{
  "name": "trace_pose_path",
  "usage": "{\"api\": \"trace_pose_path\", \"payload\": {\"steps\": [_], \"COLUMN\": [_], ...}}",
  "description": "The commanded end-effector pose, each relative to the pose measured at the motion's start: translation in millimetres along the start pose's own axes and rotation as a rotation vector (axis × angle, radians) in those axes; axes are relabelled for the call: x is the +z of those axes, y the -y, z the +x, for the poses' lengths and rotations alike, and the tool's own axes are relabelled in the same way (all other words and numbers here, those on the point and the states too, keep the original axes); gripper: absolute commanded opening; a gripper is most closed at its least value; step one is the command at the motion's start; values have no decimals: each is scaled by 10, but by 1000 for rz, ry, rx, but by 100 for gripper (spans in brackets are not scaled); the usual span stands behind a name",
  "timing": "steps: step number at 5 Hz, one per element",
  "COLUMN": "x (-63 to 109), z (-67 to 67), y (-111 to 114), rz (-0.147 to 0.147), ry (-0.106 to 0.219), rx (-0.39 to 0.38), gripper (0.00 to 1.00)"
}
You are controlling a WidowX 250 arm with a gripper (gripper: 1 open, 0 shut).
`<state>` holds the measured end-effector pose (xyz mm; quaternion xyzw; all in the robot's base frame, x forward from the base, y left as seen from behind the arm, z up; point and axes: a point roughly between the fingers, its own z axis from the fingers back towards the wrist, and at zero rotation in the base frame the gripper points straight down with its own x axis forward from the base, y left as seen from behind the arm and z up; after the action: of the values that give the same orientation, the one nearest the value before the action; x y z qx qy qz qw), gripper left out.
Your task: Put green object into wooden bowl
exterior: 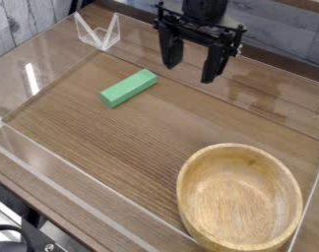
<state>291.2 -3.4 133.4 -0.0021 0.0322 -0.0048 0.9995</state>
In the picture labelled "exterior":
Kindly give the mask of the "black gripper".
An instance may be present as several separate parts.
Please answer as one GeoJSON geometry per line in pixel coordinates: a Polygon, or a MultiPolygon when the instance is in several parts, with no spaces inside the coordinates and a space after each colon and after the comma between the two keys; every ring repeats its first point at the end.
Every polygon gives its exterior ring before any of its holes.
{"type": "Polygon", "coordinates": [[[162,62],[169,69],[182,62],[183,41],[179,36],[209,46],[201,72],[205,84],[222,74],[229,55],[241,53],[241,39],[248,31],[245,25],[226,14],[226,7],[226,1],[183,1],[181,11],[175,11],[163,1],[155,4],[154,28],[166,25],[173,29],[158,29],[162,62]]]}

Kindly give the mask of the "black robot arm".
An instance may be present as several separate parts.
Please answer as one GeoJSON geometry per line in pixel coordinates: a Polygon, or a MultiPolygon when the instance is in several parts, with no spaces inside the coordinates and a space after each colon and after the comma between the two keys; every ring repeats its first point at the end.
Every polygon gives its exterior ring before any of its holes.
{"type": "Polygon", "coordinates": [[[202,64],[201,82],[209,84],[224,72],[230,57],[241,53],[242,23],[225,15],[228,0],[183,0],[182,12],[155,4],[158,10],[154,29],[158,30],[161,57],[167,69],[183,60],[185,41],[208,48],[202,64]]]}

